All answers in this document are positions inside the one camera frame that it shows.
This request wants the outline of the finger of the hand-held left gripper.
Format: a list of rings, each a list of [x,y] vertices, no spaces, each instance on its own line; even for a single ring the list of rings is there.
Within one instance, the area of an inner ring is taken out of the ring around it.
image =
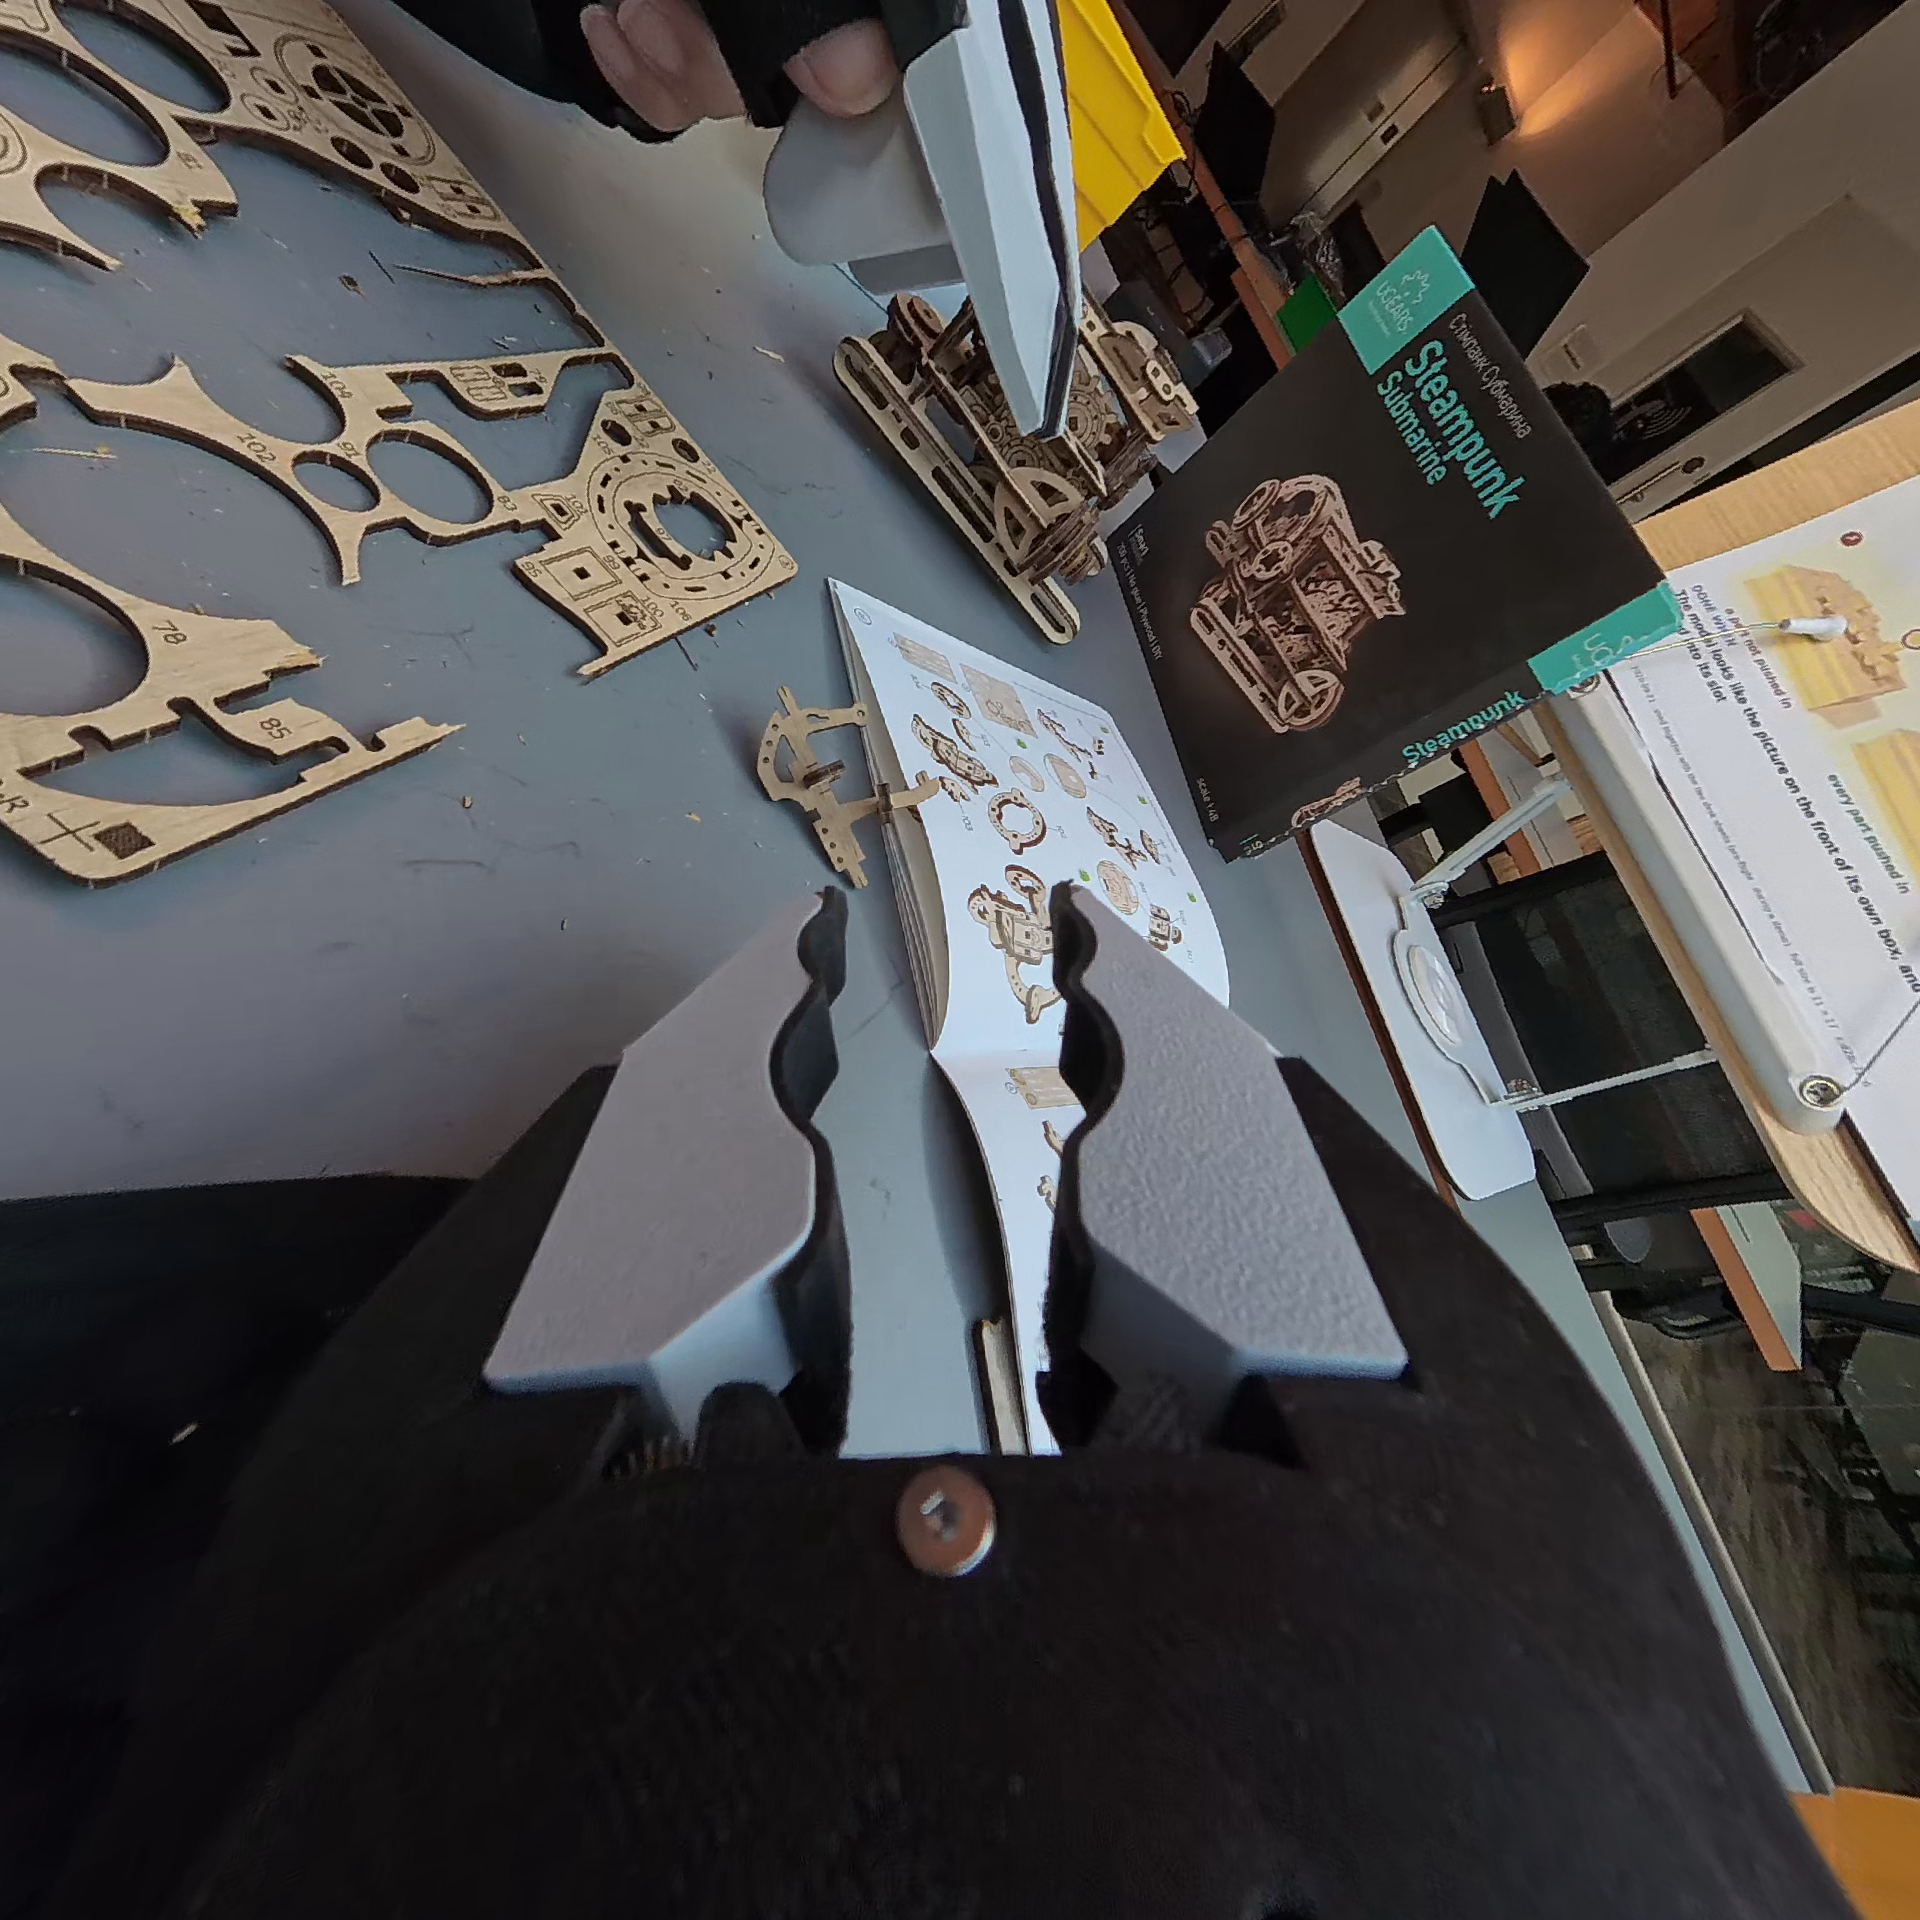
[[[1054,428],[1054,8],[933,5],[903,97],[1019,430]]]
[[[1084,308],[1071,192],[1071,132],[1064,91],[1064,50],[1055,5],[1023,3],[1023,43],[1023,80],[1032,80],[1038,90],[1035,100],[1023,104],[1023,112],[1035,153],[1040,217],[1055,278],[1054,291],[1057,294],[1057,308],[1052,325],[1040,433],[1055,437],[1064,430]]]

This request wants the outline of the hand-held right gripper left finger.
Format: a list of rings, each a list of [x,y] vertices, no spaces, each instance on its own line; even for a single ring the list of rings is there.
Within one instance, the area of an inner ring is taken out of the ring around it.
[[[693,1435],[720,1385],[845,1443],[849,1273],[813,1116],[836,1077],[847,896],[781,905],[629,1044],[486,1357],[510,1394],[625,1385]]]

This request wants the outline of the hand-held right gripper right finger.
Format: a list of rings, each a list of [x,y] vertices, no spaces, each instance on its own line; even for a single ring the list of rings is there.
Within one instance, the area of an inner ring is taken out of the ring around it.
[[[1408,1354],[1276,1049],[1102,896],[1049,896],[1062,1147],[1040,1403],[1079,1450],[1125,1385],[1214,1433],[1246,1378],[1397,1381]]]

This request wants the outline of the wooden submarine model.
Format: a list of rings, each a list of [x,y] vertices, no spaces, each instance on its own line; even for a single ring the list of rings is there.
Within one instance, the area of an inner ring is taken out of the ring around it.
[[[1196,422],[1196,403],[1155,333],[1084,302],[1062,433],[1027,435],[971,302],[952,321],[896,294],[883,331],[838,342],[838,384],[905,459],[993,581],[1052,642],[1079,614],[1064,594],[1109,565],[1097,522]]]

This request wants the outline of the black model kit box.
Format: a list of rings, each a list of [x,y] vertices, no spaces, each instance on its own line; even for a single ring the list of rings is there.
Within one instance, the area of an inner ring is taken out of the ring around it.
[[[1110,562],[1227,860],[1681,629],[1437,229],[1127,520]]]

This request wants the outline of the person's left hand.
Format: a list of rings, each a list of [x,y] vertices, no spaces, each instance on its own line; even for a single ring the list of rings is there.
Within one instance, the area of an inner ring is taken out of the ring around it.
[[[777,129],[797,100],[883,106],[900,64],[870,3],[403,3],[518,90],[660,145],[704,121]]]

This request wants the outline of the yellow plastic bin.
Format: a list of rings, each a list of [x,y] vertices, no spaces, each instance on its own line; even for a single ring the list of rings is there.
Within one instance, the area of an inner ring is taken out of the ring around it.
[[[1057,3],[1076,246],[1087,249],[1183,155],[1105,3]]]
[[[1917,1796],[1837,1786],[1791,1803],[1860,1917],[1917,1917]]]

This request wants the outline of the small wooden strip piece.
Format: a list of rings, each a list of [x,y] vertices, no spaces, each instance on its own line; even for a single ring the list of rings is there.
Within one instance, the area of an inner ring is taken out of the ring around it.
[[[1001,1457],[1023,1457],[1028,1437],[1016,1338],[1005,1320],[979,1320],[971,1341],[989,1450]]]

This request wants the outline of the small wooden part assembly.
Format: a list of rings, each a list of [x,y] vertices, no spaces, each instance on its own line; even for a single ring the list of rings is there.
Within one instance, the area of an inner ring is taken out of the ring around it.
[[[767,800],[800,806],[811,821],[830,865],[855,889],[867,886],[864,856],[857,822],[877,819],[891,822],[900,812],[917,812],[941,795],[941,782],[924,776],[915,785],[876,782],[867,800],[847,803],[833,790],[847,766],[823,761],[811,750],[816,733],[864,730],[870,721],[867,705],[803,706],[788,685],[780,685],[780,706],[769,713],[759,739],[756,772]]]

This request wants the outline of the black office chair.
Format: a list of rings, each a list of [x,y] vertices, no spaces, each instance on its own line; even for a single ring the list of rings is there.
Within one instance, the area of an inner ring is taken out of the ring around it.
[[[1504,1078],[1545,1093],[1702,1049],[1694,1012],[1607,856],[1452,896],[1431,915]],[[1788,1187],[1717,1066],[1523,1118],[1589,1291],[1675,1339],[1742,1326],[1697,1209]]]

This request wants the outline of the white instruction booklet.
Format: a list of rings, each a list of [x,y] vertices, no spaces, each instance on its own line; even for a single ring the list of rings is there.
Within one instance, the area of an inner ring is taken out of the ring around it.
[[[1049,894],[1081,883],[1215,1000],[1229,970],[1201,883],[1112,718],[880,600],[830,581],[880,785],[933,782],[896,817],[896,881],[927,1053],[957,1094],[999,1214],[1019,1437],[1055,1452],[1038,1378],[1052,1204],[1081,1120],[1057,1068]]]

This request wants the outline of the black monitor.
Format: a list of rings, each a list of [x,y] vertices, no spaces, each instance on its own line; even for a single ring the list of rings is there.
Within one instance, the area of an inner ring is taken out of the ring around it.
[[[1520,171],[1486,184],[1460,264],[1520,352],[1534,352],[1590,270]]]

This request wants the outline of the orange edged desk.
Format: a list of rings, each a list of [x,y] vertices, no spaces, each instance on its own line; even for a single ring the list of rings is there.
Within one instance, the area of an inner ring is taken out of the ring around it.
[[[1697,1208],[1689,1214],[1721,1283],[1775,1373],[1803,1368],[1803,1273],[1771,1202]]]

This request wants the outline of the wooden document stand white base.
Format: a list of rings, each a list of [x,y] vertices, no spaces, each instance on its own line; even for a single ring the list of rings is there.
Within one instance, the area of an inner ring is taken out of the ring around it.
[[[1405,876],[1380,845],[1328,821],[1300,836],[1308,873],[1440,1187],[1457,1189],[1457,1179],[1443,1155],[1445,1134],[1433,1124],[1431,1101],[1420,1093],[1420,1073],[1436,1099],[1453,1101],[1457,1118],[1540,1108],[1550,1097],[1478,1084],[1475,1068],[1446,1053],[1448,1034],[1433,1024],[1433,1012],[1456,985],[1433,913],[1460,873],[1569,793],[1702,1034],[1702,1049],[1653,1073],[1721,1068],[1788,1192],[1862,1252],[1916,1270],[1909,1211],[1843,1116],[1840,1064],[1820,1053],[1758,941],[1742,929],[1637,745],[1617,697],[1603,684],[1576,688],[1543,709],[1543,726],[1558,778],[1537,785],[1422,878]]]

